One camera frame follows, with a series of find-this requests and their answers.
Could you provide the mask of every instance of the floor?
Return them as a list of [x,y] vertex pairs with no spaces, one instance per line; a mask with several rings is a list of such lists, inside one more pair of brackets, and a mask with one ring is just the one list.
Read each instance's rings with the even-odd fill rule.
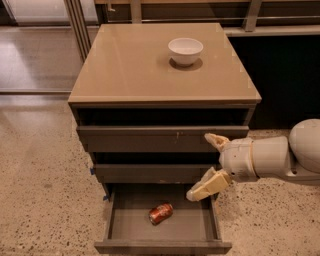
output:
[[[1,88],[71,89],[81,68],[68,28],[0,28],[0,59]],[[75,128],[67,97],[0,96],[1,256],[98,255],[108,203]],[[227,255],[319,256],[319,203],[320,187],[233,183],[216,201]]]

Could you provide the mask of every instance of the drawer front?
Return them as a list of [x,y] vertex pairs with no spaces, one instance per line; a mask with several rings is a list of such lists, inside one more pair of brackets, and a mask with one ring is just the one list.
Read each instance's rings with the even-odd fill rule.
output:
[[[189,202],[190,186],[173,184],[117,184],[108,204],[103,242],[106,254],[223,254],[231,243],[220,237],[211,198]],[[173,215],[153,226],[148,212],[169,202]]]
[[248,126],[77,128],[87,152],[212,152],[205,133],[236,138],[248,131]]
[[211,167],[198,165],[95,165],[100,183],[185,183],[198,182]]

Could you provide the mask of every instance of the food item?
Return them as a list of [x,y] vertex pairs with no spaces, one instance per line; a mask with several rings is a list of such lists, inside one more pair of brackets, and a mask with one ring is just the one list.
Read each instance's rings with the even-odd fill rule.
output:
[[149,219],[153,225],[158,225],[161,221],[169,218],[172,214],[172,205],[169,203],[164,203],[150,210]]

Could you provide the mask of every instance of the open drawer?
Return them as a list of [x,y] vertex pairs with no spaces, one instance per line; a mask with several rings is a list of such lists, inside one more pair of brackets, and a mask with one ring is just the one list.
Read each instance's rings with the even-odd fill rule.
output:
[[[189,202],[191,185],[117,184],[107,208],[104,240],[96,242],[107,254],[224,254],[231,243],[222,242],[213,202]],[[149,210],[169,202],[173,215],[154,226]]]

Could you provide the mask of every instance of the dark background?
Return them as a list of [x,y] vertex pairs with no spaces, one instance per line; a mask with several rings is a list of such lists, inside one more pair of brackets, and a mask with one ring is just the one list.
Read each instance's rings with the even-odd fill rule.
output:
[[320,36],[229,39],[262,97],[250,129],[320,118]]

